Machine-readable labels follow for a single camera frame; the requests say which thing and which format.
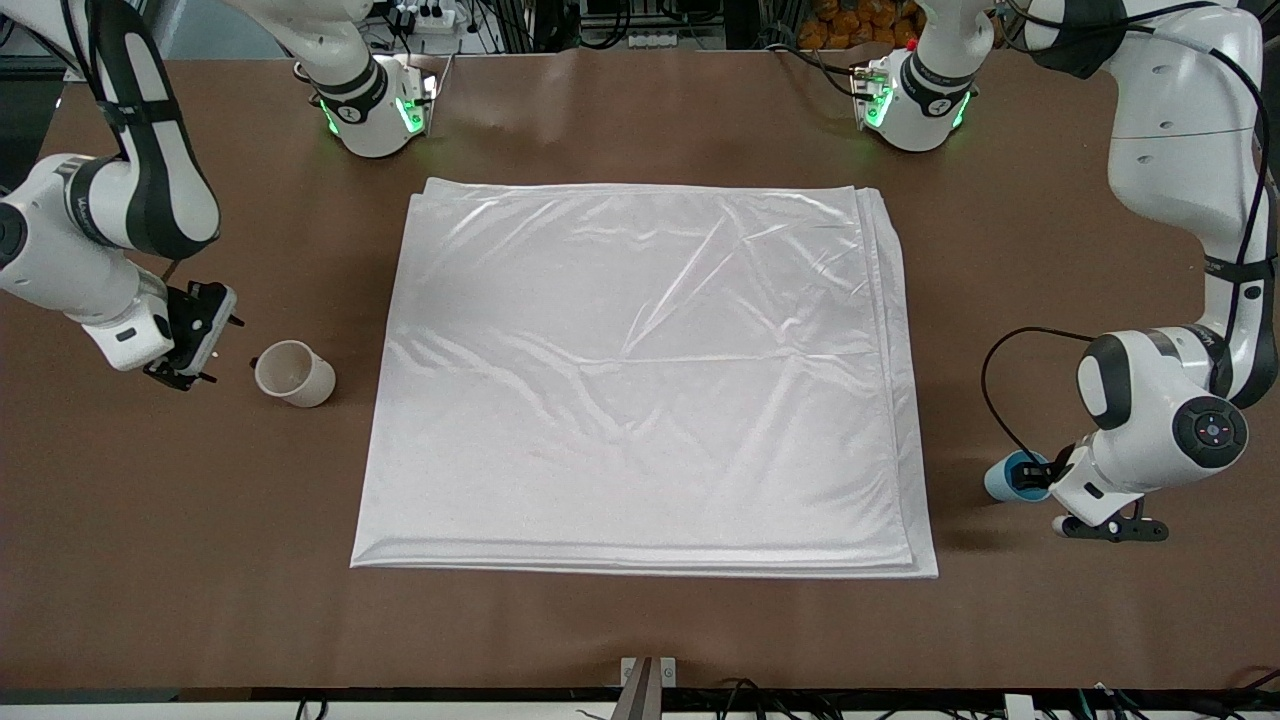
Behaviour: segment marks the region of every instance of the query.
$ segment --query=white cup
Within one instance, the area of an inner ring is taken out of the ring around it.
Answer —
[[[337,377],[305,342],[282,340],[268,347],[253,366],[259,389],[298,407],[315,407],[333,393]]]

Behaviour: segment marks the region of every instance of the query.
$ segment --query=folded white fabric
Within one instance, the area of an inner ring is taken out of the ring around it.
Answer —
[[[872,190],[410,205],[352,566],[936,577]]]

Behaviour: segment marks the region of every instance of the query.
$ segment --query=white cloth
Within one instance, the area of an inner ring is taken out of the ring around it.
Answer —
[[[937,577],[879,193],[433,178],[352,566]]]

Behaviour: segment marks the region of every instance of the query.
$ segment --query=brown tabletop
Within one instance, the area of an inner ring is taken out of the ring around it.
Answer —
[[[978,392],[1001,333],[1194,320],[1199,246],[1106,183],[1115,86],[995,54],[965,126],[906,155],[815,70],[764,53],[461,58],[433,137],[346,152],[284,61],[173,63],[223,237],[175,281],[241,296],[183,395],[113,372],[76,324],[0,300],[0,685],[598,685],[618,659],[682,684],[1219,687],[1280,661],[1280,393],[1233,469],[1151,497],[1164,544],[1065,541],[1053,502],[993,505],[1010,451]],[[111,150],[73,88],[45,151]],[[906,258],[941,578],[649,579],[349,570],[410,193],[485,183],[879,188]],[[148,266],[160,268],[155,259]],[[301,411],[255,388],[280,338],[338,370]],[[1089,430],[1082,347],[1019,338],[993,395],[1042,451]]]

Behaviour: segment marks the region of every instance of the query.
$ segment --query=green indicator light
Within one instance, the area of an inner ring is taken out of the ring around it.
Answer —
[[[329,106],[320,101],[320,109],[324,110],[324,117],[329,120],[329,132],[338,135],[338,123],[333,122],[333,115],[329,113]]]
[[[884,115],[888,113],[888,106],[893,104],[893,90],[884,88],[884,91],[872,101],[872,106],[867,110],[867,124],[873,128],[878,128],[881,123],[884,122]]]
[[[965,92],[964,100],[960,101],[960,109],[956,110],[956,119],[951,120],[951,129],[960,127],[964,122],[964,109],[969,106],[969,99],[973,97],[973,92]]]
[[[408,100],[396,100],[396,109],[401,111],[401,118],[404,119],[404,127],[408,132],[419,132],[422,129],[422,113],[417,111]]]

